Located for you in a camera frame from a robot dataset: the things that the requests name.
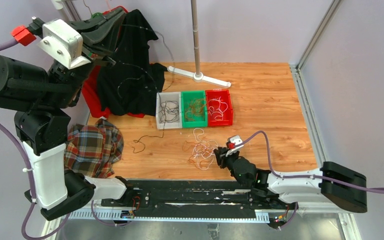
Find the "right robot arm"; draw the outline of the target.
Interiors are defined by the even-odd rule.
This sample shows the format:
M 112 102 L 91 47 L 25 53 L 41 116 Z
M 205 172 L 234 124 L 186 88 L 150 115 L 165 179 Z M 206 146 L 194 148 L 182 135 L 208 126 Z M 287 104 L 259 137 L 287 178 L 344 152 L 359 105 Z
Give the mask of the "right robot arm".
M 221 169 L 228 169 L 243 189 L 250 190 L 253 199 L 271 208 L 326 203 L 352 213 L 368 210 L 367 193 L 363 190 L 366 177 L 337 163 L 327 161 L 313 170 L 274 173 L 257 168 L 239 152 L 229 153 L 226 147 L 217 147 L 213 153 Z

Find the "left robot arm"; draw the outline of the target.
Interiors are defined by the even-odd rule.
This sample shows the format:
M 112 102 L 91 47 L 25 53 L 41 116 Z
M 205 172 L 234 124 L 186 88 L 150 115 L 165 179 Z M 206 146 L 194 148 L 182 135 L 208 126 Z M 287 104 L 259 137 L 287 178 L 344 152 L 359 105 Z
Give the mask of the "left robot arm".
M 53 58 L 49 70 L 0 55 L 0 108 L 14 110 L 16 135 L 9 138 L 21 153 L 29 177 L 25 197 L 39 206 L 48 221 L 81 209 L 90 201 L 113 199 L 129 206 L 133 193 L 121 177 L 93 178 L 64 168 L 70 116 L 65 108 L 77 104 L 84 82 L 96 66 L 114 65 L 123 8 L 87 20 L 44 22 L 33 18 L 12 31 L 17 44 L 38 46 Z

